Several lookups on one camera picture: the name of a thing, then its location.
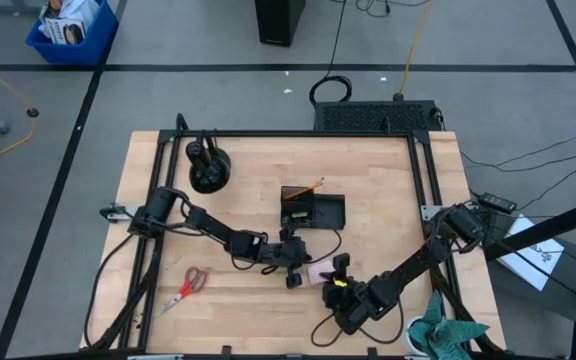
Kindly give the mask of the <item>orange pencil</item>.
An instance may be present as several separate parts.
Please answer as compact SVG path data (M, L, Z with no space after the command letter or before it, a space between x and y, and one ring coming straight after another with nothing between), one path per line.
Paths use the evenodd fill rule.
M290 195L287 195L286 197L284 197L284 200L294 199L294 198L299 197L299 196L301 196L301 195L303 195L303 194L306 194L306 193L308 193L308 192L313 191L314 189L316 189L316 188L319 187L319 186L321 186L321 183L320 183L320 182L316 182L316 183L314 183L313 185L311 185L311 186L309 186L309 187L307 187L307 188L304 188L304 189L299 190L299 191L297 191L297 192L295 192L295 193L292 193L292 194L290 194Z
M298 196L301 196L302 194L305 194L309 191L312 191L314 189L316 189L317 187L320 187L323 185L325 181L325 177L321 177L320 179L318 179L314 184L310 185L309 187L306 187L304 189L298 190L296 192L293 192L285 197L283 197L283 200L291 200L293 198L296 198Z

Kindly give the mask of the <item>white papers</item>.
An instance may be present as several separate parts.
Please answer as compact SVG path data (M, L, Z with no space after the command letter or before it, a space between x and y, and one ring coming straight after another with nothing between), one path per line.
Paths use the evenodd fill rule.
M96 0L47 0L42 7L39 19L77 20L89 26L94 20L100 5Z

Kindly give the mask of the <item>red-handled scissors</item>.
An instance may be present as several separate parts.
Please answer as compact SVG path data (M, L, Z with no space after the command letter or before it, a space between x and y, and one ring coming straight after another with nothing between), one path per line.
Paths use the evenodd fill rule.
M184 276L184 283L177 291L176 295L159 311L155 318L159 318L172 309L178 302L191 294L195 294L203 289L208 279L208 273L198 267L189 267Z

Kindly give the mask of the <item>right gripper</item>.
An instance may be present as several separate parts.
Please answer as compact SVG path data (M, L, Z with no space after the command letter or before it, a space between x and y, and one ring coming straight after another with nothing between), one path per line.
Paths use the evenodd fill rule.
M347 273L350 266L351 257L349 253L341 253L332 259L335 271L320 272L322 278L333 278L326 281L322 288L322 299L326 308L333 311L346 309L351 305L355 294L363 286L362 281L356 280ZM337 286L334 280L341 280L347 283L347 286Z

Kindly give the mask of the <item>black vented computer case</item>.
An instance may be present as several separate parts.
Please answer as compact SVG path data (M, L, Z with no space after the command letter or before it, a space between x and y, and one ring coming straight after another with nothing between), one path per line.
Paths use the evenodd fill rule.
M444 129L441 110L432 100L320 102L314 129L389 133Z

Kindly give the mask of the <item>black power adapter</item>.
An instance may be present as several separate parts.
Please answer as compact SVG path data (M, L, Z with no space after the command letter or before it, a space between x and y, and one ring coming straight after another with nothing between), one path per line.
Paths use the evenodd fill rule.
M515 202L491 193L478 195L477 200L481 206L507 215L512 214L517 209L517 204Z

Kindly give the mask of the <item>pink sticky note pad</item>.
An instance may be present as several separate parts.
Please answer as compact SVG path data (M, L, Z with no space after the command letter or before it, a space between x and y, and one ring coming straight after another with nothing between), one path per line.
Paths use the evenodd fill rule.
M329 272L329 271L335 271L333 261L330 259L310 264L307 269L310 284L319 285L324 284L326 281L333 280L333 278L322 278L319 276L320 272Z

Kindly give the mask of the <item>black mesh desk organizer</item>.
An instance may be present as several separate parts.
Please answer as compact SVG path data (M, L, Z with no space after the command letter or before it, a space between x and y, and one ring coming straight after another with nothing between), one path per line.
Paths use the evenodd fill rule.
M321 194L315 190L291 200L283 197L304 189L299 186L282 186L280 192L280 220L294 228L343 230L346 224L345 196ZM308 218L292 218L291 214L308 212Z

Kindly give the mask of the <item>black computer tower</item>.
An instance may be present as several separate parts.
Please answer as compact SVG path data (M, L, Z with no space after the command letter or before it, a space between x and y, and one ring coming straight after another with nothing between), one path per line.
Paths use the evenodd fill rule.
M290 47L306 0L255 0L259 40Z

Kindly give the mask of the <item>blue plastic bin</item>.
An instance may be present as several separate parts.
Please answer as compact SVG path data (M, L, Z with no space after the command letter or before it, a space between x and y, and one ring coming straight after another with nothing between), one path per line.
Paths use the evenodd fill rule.
M28 34L26 44L52 65L96 65L104 53L112 35L118 27L118 20L108 4L108 0L96 0L99 10L86 28L85 40L79 45L54 44L48 37L44 22L40 19Z

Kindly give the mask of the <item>white paper sheet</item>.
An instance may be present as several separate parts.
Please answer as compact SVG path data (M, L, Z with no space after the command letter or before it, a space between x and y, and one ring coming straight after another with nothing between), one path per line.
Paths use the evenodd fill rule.
M497 241L534 226L534 223L523 215L511 219L510 222L508 218L500 220L500 223L493 226L493 237ZM550 238L520 249L517 253L504 255L497 261L535 289L542 291L563 253L564 247Z

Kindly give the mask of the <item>printed white box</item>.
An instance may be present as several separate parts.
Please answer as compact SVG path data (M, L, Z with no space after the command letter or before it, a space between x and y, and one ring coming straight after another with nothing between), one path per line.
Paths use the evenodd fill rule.
M84 23L76 19L46 19L44 28L54 44L79 45L86 36Z

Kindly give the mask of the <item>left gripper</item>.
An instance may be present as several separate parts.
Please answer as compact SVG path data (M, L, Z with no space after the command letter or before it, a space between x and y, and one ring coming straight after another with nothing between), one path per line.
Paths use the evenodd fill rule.
M300 274L295 270L300 266L313 263L312 257L306 248L302 249L302 240L294 236L290 227L283 227L279 231L279 243L265 245L265 274L270 275L280 267L287 269L285 284L287 289L294 289L302 284Z

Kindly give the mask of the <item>black rig post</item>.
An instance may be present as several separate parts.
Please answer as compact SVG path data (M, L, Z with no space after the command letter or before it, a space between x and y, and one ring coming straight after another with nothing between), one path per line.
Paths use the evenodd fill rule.
M485 256L488 261L493 262L513 250L528 249L539 242L575 229L576 208L573 208L490 245L485 249ZM574 322L570 359L576 360L576 245L566 241L562 245L565 253L556 263L551 273L552 278L541 291L504 270L499 264L493 266L493 271L500 275L495 282L497 287Z

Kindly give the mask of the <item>teal plant in white pot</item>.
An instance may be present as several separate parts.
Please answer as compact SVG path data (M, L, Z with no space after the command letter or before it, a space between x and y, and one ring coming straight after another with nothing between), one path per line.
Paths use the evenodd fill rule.
M424 315L410 323L407 336L419 345L431 360L472 360L462 343L469 342L489 329L473 321L450 320L442 314L443 300L435 290Z

